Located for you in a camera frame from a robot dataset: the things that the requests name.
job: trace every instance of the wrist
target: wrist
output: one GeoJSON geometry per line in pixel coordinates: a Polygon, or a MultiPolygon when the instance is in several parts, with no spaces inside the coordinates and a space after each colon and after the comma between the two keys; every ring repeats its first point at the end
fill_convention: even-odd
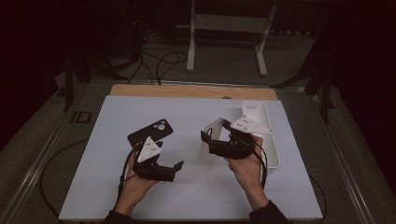
{"type": "Polygon", "coordinates": [[[269,203],[269,200],[262,188],[248,189],[246,191],[246,195],[253,211],[265,207],[269,203]]]}

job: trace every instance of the white triangle marker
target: white triangle marker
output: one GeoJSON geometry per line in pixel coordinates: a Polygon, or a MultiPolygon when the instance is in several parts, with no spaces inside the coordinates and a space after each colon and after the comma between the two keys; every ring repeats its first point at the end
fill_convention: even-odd
{"type": "Polygon", "coordinates": [[[270,129],[264,127],[262,124],[246,117],[242,117],[237,121],[232,122],[230,127],[241,131],[242,133],[273,133],[270,129]]]}
{"type": "Polygon", "coordinates": [[[139,158],[137,158],[137,162],[146,161],[152,157],[155,157],[160,154],[161,151],[161,148],[155,144],[151,137],[148,137],[145,144],[143,145],[142,151],[139,154],[139,158]]]}

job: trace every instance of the finger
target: finger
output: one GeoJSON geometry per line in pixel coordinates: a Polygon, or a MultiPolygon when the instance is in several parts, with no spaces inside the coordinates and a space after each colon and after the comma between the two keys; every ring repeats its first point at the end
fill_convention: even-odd
{"type": "Polygon", "coordinates": [[[262,138],[260,138],[259,136],[256,136],[254,134],[251,135],[253,137],[253,140],[258,144],[258,145],[262,145],[262,138]]]}

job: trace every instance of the table leg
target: table leg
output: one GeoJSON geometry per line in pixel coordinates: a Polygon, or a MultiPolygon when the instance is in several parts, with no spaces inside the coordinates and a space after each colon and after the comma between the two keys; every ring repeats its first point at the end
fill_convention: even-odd
{"type": "Polygon", "coordinates": [[[195,0],[191,0],[191,25],[190,25],[190,47],[187,58],[187,71],[194,70],[195,61],[195,0]]]}
{"type": "Polygon", "coordinates": [[[265,41],[267,40],[268,35],[270,34],[271,24],[275,15],[275,11],[276,11],[276,5],[273,5],[271,7],[270,14],[268,15],[267,23],[265,23],[265,29],[262,32],[262,42],[260,43],[259,46],[256,46],[257,63],[259,64],[261,76],[266,76],[268,74],[267,67],[265,66],[264,57],[262,56],[262,50],[264,49],[265,41]]]}

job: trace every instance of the floor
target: floor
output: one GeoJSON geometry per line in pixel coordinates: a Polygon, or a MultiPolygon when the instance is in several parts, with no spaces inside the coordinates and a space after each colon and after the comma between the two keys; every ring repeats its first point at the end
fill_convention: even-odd
{"type": "MultiPolygon", "coordinates": [[[[163,75],[162,84],[268,88],[298,72],[314,41],[310,36],[270,35],[263,52],[268,76],[261,77],[252,43],[202,38],[197,45],[194,71],[186,71],[186,62],[177,63],[163,75]]],[[[150,84],[150,73],[156,77],[159,60],[149,54],[161,58],[169,49],[187,53],[188,42],[183,35],[171,43],[160,35],[152,35],[144,46],[146,65],[130,83],[150,84]]],[[[164,59],[176,61],[177,54],[164,59]]],[[[137,66],[138,63],[120,74],[130,77],[137,66]]],[[[161,63],[158,74],[171,66],[161,63]]],[[[40,183],[54,212],[59,213],[104,98],[114,84],[127,82],[109,79],[96,71],[92,75],[89,84],[75,80],[76,97],[69,113],[63,112],[64,98],[52,96],[1,151],[1,223],[58,222],[40,194],[40,183]],[[92,119],[88,123],[71,122],[75,111],[91,112],[92,119]]],[[[58,81],[62,87],[62,74],[58,81]]],[[[326,211],[322,223],[396,223],[395,195],[336,87],[332,87],[333,108],[327,125],[318,115],[318,98],[303,93],[306,81],[279,90],[277,95],[287,112],[306,170],[318,182],[313,182],[313,187],[322,212],[326,211]]]]}

